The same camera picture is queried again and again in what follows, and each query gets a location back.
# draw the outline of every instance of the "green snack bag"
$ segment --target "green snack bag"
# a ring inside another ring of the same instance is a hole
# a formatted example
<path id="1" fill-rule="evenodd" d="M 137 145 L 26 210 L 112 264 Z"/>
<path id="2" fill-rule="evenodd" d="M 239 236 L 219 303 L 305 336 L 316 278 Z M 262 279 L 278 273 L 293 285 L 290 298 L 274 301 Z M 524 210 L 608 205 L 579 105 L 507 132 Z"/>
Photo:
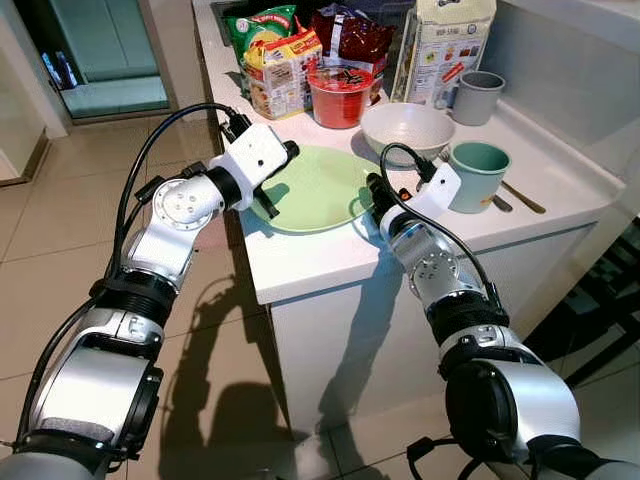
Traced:
<path id="1" fill-rule="evenodd" d="M 295 5 L 281 5 L 251 17 L 226 17 L 238 65 L 242 66 L 244 52 L 252 44 L 274 42 L 291 35 L 295 10 Z"/>

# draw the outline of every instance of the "door frame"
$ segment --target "door frame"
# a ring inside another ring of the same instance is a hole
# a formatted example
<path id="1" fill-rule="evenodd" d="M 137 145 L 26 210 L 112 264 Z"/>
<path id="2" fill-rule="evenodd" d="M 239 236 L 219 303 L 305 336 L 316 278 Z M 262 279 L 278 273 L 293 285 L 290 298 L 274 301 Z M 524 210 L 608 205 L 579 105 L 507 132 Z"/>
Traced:
<path id="1" fill-rule="evenodd" d="M 20 61 L 25 67 L 21 68 L 21 78 L 23 78 L 25 84 L 31 85 L 31 88 L 27 90 L 30 92 L 33 104 L 45 122 L 47 136 L 49 138 L 67 135 L 70 128 L 75 125 L 169 114 L 178 108 L 178 101 L 173 89 L 173 84 L 171 83 L 167 63 L 162 50 L 159 48 L 158 32 L 153 23 L 151 11 L 150 9 L 143 8 L 148 6 L 148 4 L 145 5 L 145 2 L 138 0 L 137 3 L 142 13 L 142 19 L 147 35 L 149 36 L 149 43 L 151 44 L 153 55 L 156 59 L 158 72 L 167 94 L 169 107 L 156 110 L 144 110 L 141 112 L 117 113 L 74 119 L 71 117 L 60 92 L 51 84 L 52 81 L 49 73 L 46 71 L 44 63 L 31 40 L 31 35 L 18 13 L 14 0 L 0 0 L 0 16 L 4 16 L 6 20 L 6 22 L 0 22 L 0 28 L 2 29 L 0 33 L 2 33 L 6 39 L 9 39 L 11 44 L 16 46 L 13 58 L 16 58 L 16 56 L 21 57 Z"/>

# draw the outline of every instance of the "white bowl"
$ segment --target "white bowl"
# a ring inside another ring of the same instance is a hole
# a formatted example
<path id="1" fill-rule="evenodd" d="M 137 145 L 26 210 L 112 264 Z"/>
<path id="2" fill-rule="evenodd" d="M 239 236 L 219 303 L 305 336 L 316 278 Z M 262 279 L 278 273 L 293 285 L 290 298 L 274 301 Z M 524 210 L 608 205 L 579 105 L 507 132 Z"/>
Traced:
<path id="1" fill-rule="evenodd" d="M 369 146 L 378 154 L 393 142 L 404 143 L 426 160 L 435 159 L 449 143 L 456 126 L 444 112 L 416 103 L 387 103 L 367 110 L 360 126 Z M 413 166 L 411 156 L 399 149 L 389 151 L 387 161 Z"/>

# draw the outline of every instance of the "red container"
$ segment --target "red container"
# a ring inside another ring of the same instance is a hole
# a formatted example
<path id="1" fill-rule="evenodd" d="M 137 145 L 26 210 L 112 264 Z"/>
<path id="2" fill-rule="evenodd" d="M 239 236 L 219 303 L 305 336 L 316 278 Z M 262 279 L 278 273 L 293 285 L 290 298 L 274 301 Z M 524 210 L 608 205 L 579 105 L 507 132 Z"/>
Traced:
<path id="1" fill-rule="evenodd" d="M 369 98 L 373 76 L 353 67 L 318 67 L 309 70 L 313 116 L 323 127 L 358 125 Z"/>

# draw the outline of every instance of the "white countertop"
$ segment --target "white countertop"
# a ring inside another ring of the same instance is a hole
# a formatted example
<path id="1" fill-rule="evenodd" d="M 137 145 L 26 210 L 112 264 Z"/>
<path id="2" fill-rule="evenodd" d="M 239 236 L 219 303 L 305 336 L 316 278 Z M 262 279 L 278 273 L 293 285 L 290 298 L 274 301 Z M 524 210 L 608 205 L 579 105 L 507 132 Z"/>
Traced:
<path id="1" fill-rule="evenodd" d="M 376 161 L 359 127 L 332 130 L 320 127 L 311 114 L 269 121 L 255 113 L 232 78 L 238 71 L 233 49 L 222 45 L 209 2 L 193 0 L 193 5 L 215 101 L 238 108 L 252 122 L 271 125 L 282 140 L 330 146 Z M 624 186 L 502 102 L 486 125 L 457 125 L 453 142 L 471 139 L 493 143 L 509 153 L 513 163 L 505 180 L 547 209 L 543 215 L 536 214 L 500 188 L 498 193 L 514 207 L 512 212 L 491 205 L 480 214 L 449 211 L 438 219 L 476 252 L 595 222 Z M 398 187 L 415 191 L 415 172 L 394 171 L 390 176 Z M 240 217 L 262 304 L 369 278 L 377 266 L 377 274 L 397 268 L 385 261 L 387 250 L 368 214 L 332 230 L 297 235 L 274 231 L 251 211 Z"/>

